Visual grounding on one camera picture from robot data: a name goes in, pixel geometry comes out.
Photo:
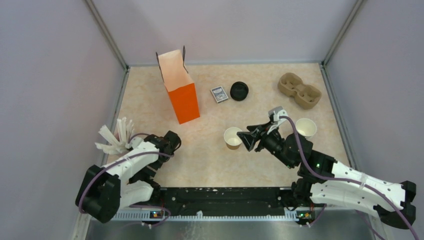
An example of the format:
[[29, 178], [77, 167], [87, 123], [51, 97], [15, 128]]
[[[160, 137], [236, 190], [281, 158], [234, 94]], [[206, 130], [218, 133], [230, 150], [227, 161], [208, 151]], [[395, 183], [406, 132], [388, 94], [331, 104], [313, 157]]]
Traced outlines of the single brown paper cup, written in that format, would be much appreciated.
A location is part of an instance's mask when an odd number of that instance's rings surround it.
[[237, 133], [241, 131], [242, 130], [238, 127], [229, 127], [228, 129], [225, 130], [223, 134], [223, 138], [228, 149], [236, 150], [241, 146], [243, 142], [237, 136]]

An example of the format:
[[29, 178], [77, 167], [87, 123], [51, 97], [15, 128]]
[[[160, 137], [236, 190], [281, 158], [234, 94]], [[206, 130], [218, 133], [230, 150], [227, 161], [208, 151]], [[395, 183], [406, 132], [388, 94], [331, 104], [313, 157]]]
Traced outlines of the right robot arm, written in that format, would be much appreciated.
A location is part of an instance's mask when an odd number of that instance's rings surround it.
[[410, 229], [416, 220], [416, 184], [392, 183], [351, 168], [334, 157], [313, 150], [313, 143], [297, 129], [282, 138], [274, 121], [248, 126], [236, 134], [248, 151], [267, 150], [285, 166], [298, 167], [292, 183], [292, 206], [335, 205], [379, 218], [397, 229]]

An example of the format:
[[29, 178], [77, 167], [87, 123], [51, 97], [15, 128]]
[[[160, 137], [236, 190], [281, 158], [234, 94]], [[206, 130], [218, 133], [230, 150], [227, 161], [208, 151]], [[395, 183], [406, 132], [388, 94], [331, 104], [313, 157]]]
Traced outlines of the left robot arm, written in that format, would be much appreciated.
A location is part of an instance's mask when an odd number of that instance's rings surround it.
[[119, 210], [139, 203], [160, 209], [164, 200], [154, 177], [181, 145], [181, 138], [171, 130], [164, 136], [134, 134], [124, 144], [128, 153], [88, 168], [75, 199], [79, 212], [107, 223]]

